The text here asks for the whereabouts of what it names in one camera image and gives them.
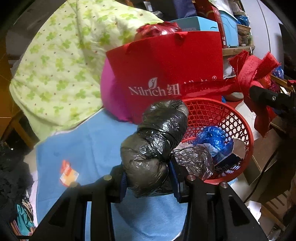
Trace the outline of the black plastic bag bundle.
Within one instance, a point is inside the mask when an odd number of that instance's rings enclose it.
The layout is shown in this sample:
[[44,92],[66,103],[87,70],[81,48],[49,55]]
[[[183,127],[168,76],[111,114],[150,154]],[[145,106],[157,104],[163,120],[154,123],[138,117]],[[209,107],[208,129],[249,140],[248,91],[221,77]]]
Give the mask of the black plastic bag bundle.
[[170,157],[188,174],[206,180],[214,173],[210,152],[203,145],[179,147],[188,126],[189,111],[181,100],[160,101],[146,109],[137,131],[120,146],[128,187],[136,198],[172,193]]

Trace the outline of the red mesh ribbon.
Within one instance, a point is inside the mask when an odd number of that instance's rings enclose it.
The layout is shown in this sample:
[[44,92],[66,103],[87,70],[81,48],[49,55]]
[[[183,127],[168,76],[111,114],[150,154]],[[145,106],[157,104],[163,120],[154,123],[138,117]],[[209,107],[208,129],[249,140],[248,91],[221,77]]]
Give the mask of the red mesh ribbon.
[[256,114],[254,128],[264,136],[275,113],[271,108],[262,107],[251,100],[249,90],[253,86],[269,89],[270,74],[280,63],[270,52],[259,59],[247,51],[230,58],[229,63],[235,77],[224,79],[222,51],[198,59],[194,67],[188,69],[193,76],[186,74],[183,77],[184,83],[180,87],[182,99],[202,97],[221,101],[223,96],[241,92],[244,103]]

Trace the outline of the orange wrapper bundle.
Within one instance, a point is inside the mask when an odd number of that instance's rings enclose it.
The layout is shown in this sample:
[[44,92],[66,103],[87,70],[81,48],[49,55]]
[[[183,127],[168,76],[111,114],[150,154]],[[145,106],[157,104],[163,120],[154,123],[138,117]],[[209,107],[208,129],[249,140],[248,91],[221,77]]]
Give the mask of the orange wrapper bundle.
[[66,160],[62,161],[60,172],[61,172],[60,181],[66,187],[69,187],[72,182],[75,182],[79,176],[79,173],[75,171],[71,167],[71,164]]

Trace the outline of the blue plastic bag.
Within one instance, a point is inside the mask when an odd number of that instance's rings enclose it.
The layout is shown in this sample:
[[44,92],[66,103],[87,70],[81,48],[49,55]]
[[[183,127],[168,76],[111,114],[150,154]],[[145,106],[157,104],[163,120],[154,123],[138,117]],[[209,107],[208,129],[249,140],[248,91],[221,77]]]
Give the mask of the blue plastic bag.
[[193,145],[203,146],[204,143],[211,144],[220,152],[227,144],[225,131],[216,126],[207,126],[203,128],[193,140]]

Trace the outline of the blue cardboard box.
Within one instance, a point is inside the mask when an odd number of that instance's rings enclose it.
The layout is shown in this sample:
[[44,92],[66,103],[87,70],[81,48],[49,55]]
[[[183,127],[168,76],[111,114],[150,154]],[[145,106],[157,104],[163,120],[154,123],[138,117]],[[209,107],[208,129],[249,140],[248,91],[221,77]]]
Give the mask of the blue cardboard box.
[[233,138],[225,147],[213,157],[214,170],[222,173],[237,165],[245,157],[245,144],[238,138]]

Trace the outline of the light blue blanket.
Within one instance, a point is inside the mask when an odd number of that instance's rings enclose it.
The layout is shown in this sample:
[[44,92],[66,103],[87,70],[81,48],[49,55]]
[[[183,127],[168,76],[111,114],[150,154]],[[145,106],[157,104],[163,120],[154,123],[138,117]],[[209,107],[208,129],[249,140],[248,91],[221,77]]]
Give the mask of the light blue blanket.
[[[39,144],[37,220],[45,217],[65,191],[60,180],[63,161],[78,172],[78,183],[93,183],[121,163],[120,145],[136,129],[101,110],[76,129]],[[187,204],[178,203],[171,194],[136,198],[127,191],[123,201],[111,209],[116,240],[173,240],[183,228]]]

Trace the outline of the red plastic mesh basket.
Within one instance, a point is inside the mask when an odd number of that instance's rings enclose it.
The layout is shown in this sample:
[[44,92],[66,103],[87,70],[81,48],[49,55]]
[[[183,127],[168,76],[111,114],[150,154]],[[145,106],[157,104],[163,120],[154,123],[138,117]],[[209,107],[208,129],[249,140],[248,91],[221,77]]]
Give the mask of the red plastic mesh basket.
[[208,184],[217,185],[222,181],[234,180],[247,168],[252,154],[254,139],[252,131],[245,118],[231,106],[209,98],[188,98],[183,102],[188,108],[188,127],[182,139],[183,142],[196,142],[200,133],[214,129],[215,141],[220,147],[229,142],[241,140],[245,154],[232,166],[216,170],[205,180]]

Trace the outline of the magenta pillow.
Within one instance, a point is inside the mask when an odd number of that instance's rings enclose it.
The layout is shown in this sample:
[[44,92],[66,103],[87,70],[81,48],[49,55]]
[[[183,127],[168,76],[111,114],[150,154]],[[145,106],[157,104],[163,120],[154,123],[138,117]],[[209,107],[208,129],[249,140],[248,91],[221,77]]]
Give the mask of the magenta pillow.
[[131,121],[124,94],[106,58],[101,74],[100,93],[103,106],[119,121]]

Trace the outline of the turquoise storage box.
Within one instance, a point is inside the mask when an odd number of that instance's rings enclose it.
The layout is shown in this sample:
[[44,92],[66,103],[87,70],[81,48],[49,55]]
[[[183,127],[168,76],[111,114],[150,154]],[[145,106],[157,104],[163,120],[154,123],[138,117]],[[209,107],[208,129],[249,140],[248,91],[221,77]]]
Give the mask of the turquoise storage box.
[[219,10],[221,20],[224,27],[226,45],[227,47],[238,47],[238,30],[237,30],[237,19],[225,11]]

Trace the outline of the black lace garment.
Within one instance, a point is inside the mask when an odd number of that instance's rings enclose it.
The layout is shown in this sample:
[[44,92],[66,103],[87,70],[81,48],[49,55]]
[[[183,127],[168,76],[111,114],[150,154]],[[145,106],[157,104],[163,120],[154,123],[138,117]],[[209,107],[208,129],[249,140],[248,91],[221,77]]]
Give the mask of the black lace garment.
[[23,159],[24,155],[1,142],[1,217],[7,222],[16,218],[17,205],[22,204],[33,184],[29,165]]

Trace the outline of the teal cloth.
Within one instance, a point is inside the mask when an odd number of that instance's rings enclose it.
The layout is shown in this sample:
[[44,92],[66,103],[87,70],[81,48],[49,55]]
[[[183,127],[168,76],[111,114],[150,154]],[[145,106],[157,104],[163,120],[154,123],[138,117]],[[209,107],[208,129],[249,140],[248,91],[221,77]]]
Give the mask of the teal cloth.
[[22,235],[30,235],[34,232],[35,225],[31,217],[31,213],[22,205],[17,204],[17,217],[16,221],[18,224],[19,231]]

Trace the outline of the red Nilrich paper bag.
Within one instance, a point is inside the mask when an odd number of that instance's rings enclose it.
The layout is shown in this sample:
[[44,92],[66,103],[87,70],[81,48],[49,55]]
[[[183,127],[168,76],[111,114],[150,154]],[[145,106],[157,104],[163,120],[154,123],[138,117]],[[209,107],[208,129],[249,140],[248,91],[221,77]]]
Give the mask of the red Nilrich paper bag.
[[222,51],[213,31],[176,32],[131,42],[106,53],[132,123],[154,102],[182,99],[183,77],[198,59]]

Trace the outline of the green clover quilt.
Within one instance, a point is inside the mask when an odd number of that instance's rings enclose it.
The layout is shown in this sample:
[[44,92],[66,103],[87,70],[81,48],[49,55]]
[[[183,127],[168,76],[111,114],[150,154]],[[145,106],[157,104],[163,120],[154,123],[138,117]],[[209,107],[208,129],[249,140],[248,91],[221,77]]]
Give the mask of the green clover quilt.
[[44,23],[25,51],[10,93],[43,141],[76,127],[102,108],[106,53],[133,41],[153,13],[117,1],[66,1]]

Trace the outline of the light blue fashion box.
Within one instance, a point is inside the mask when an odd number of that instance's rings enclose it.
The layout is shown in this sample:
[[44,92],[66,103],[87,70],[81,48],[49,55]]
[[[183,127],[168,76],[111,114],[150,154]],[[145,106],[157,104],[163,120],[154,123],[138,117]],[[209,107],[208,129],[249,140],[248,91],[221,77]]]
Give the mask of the light blue fashion box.
[[172,20],[171,23],[177,23],[183,32],[189,31],[213,31],[218,32],[218,24],[200,16],[191,16],[187,18]]

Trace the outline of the red plastic bag in paperbag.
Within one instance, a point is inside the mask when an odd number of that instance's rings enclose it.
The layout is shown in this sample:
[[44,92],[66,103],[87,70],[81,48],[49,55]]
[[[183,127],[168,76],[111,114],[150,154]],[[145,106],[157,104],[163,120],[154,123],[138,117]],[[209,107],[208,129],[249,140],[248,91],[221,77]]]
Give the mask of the red plastic bag in paperbag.
[[182,32],[182,29],[177,23],[165,21],[156,24],[145,24],[136,30],[134,40],[138,41],[145,38],[167,35],[175,32]]

